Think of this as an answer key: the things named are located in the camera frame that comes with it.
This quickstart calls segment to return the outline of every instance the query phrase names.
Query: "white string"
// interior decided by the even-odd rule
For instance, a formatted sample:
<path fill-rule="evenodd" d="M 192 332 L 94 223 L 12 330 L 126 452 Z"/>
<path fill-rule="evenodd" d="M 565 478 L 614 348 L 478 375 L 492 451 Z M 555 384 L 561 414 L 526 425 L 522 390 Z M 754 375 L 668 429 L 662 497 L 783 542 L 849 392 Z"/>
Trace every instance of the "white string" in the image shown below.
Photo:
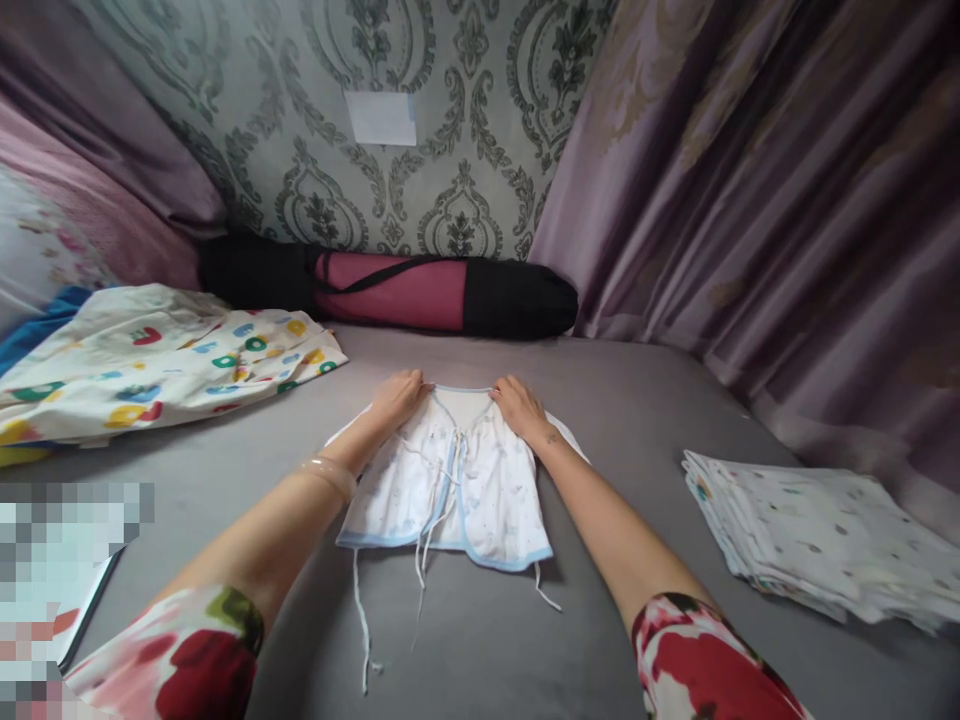
<path fill-rule="evenodd" d="M 363 604 L 360 602 L 360 566 L 358 555 L 360 550 L 353 549 L 353 599 L 357 604 L 357 611 L 360 613 L 360 626 L 363 628 L 363 694 L 367 694 L 367 671 L 370 667 L 370 626 L 367 625 L 367 614 L 363 611 Z"/>
<path fill-rule="evenodd" d="M 456 443 L 457 443 L 457 450 L 456 450 L 456 452 L 455 452 L 454 455 L 453 455 L 453 467 L 456 468 L 456 467 L 458 467 L 457 463 L 460 461 L 460 449 L 461 449 L 461 445 L 462 445 L 462 438 L 461 438 L 461 435 L 460 435 L 460 431 L 459 431 L 459 430 L 457 430 L 456 433 L 454 434 L 454 440 L 455 440 Z M 449 502 L 450 499 L 451 499 L 451 495 L 450 495 L 450 493 L 447 493 L 447 497 L 445 498 L 445 500 Z M 430 531 L 427 533 L 427 544 L 424 545 L 424 547 L 423 547 L 423 565 L 422 565 L 422 568 L 423 568 L 423 573 L 424 573 L 424 574 L 426 574 L 426 572 L 427 572 L 427 551 L 430 549 L 430 539 L 433 537 L 433 530 L 434 530 L 435 527 L 437 527 L 437 525 L 439 525 L 439 524 L 442 523 L 444 520 L 446 520 L 447 517 L 450 515 L 450 512 L 453 510 L 453 508 L 454 508 L 454 507 L 456 506 L 456 504 L 457 504 L 457 503 L 456 503 L 456 498 L 453 498 L 453 500 L 454 500 L 454 502 L 450 503 L 450 507 L 447 508 L 446 511 L 444 511 L 444 513 L 443 513 L 443 515 L 442 515 L 441 517 L 437 518 L 436 522 L 434 522 L 434 523 L 430 526 Z"/>
<path fill-rule="evenodd" d="M 534 563 L 533 566 L 534 568 L 536 568 L 536 571 L 537 571 L 537 592 L 540 593 L 540 597 L 542 597 L 546 601 L 547 605 L 552 607 L 557 612 L 563 612 L 563 608 L 557 605 L 557 603 L 555 603 L 553 600 L 548 598 L 547 594 L 540 589 L 540 563 Z"/>
<path fill-rule="evenodd" d="M 413 562 L 417 570 L 417 579 L 420 580 L 420 602 L 417 604 L 417 626 L 413 632 L 413 642 L 410 643 L 410 652 L 413 652 L 417 647 L 417 638 L 420 637 L 420 618 L 423 616 L 423 598 L 427 592 L 427 583 L 424 579 L 424 576 L 427 572 L 427 551 L 430 549 L 430 541 L 433 539 L 433 529 L 437 527 L 440 523 L 447 519 L 447 516 L 450 515 L 450 511 L 453 510 L 456 502 L 452 503 L 450 507 L 443 513 L 443 515 L 437 518 L 434 522 L 430 522 L 430 515 L 433 514 L 433 504 L 436 500 L 436 492 L 440 486 L 440 478 L 442 475 L 446 475 L 451 483 L 459 486 L 460 483 L 453 479 L 453 477 L 446 470 L 443 469 L 443 465 L 439 460 L 431 460 L 422 452 L 417 450 L 415 447 L 410 445 L 405 439 L 399 438 L 400 442 L 403 443 L 410 452 L 419 455 L 428 465 L 431 467 L 436 465 L 437 470 L 440 472 L 437 474 L 437 479 L 433 483 L 433 487 L 430 489 L 430 497 L 427 501 L 427 507 L 429 508 L 427 519 L 424 521 L 423 526 L 420 528 L 420 532 L 417 534 L 417 547 L 413 552 Z M 454 440 L 457 443 L 457 450 L 453 457 L 453 465 L 456 467 L 457 459 L 460 457 L 460 431 L 457 430 L 454 434 Z M 449 494 L 445 498 L 445 502 L 449 502 Z M 420 561 L 420 541 L 423 539 L 423 534 L 427 533 L 427 542 L 423 546 L 423 561 Z"/>

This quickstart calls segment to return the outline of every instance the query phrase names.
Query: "woman's left hand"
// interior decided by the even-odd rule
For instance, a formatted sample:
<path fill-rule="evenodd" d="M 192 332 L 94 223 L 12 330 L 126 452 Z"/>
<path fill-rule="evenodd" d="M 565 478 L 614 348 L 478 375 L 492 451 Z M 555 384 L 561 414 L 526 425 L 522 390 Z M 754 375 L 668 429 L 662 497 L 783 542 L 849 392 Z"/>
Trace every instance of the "woman's left hand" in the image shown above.
<path fill-rule="evenodd" d="M 383 381 L 373 396 L 370 412 L 393 432 L 411 418 L 433 390 L 419 370 L 402 370 Z"/>

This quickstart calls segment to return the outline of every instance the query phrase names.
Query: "phone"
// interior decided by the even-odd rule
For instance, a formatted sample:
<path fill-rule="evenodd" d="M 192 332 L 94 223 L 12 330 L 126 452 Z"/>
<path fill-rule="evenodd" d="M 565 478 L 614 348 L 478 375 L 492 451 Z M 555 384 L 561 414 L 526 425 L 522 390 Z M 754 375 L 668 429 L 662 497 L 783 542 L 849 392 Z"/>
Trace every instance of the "phone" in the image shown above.
<path fill-rule="evenodd" d="M 83 633 L 107 586 L 110 574 L 120 559 L 123 548 L 97 567 L 90 583 L 79 583 L 72 595 L 60 603 L 60 612 L 53 622 L 53 643 L 57 667 L 65 673 L 73 662 Z"/>

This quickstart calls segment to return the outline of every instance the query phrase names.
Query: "purple curtain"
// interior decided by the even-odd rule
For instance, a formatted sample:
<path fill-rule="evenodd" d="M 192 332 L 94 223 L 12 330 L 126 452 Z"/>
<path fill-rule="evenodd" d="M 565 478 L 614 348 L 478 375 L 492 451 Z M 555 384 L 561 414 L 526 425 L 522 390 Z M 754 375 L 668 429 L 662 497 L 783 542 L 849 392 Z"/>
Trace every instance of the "purple curtain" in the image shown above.
<path fill-rule="evenodd" d="M 532 262 L 960 543 L 951 0 L 621 2 Z"/>
<path fill-rule="evenodd" d="M 171 226 L 225 232 L 207 175 L 67 0 L 4 0 L 0 92 Z"/>

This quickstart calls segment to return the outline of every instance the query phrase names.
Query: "gray mattress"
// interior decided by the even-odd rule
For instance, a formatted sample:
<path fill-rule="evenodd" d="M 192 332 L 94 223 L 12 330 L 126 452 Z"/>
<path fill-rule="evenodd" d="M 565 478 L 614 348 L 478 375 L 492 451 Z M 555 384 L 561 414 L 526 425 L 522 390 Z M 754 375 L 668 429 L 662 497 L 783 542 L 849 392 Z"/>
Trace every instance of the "gray mattress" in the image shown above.
<path fill-rule="evenodd" d="M 796 460 L 696 362 L 669 349 L 562 338 L 514 344 L 337 327 L 350 362 L 331 375 L 218 420 L 133 433 L 104 450 L 54 458 L 5 480 L 156 485 L 156 521 L 126 550 L 77 659 L 132 621 L 208 541 L 318 449 L 369 401 L 375 384 L 422 368 L 445 385 L 528 381 L 606 476 L 700 577 L 730 621 L 817 718 L 960 717 L 960 648 L 904 623 L 839 626 L 763 597 L 726 570 L 683 482 L 690 448 L 729 460 Z M 544 590 L 461 554 L 432 554 L 416 651 L 413 552 L 361 552 L 373 637 L 370 693 L 352 597 L 352 554 L 333 539 L 309 563 L 260 657 L 247 717 L 642 717 L 629 643 L 613 602 L 541 471 L 556 558 Z"/>

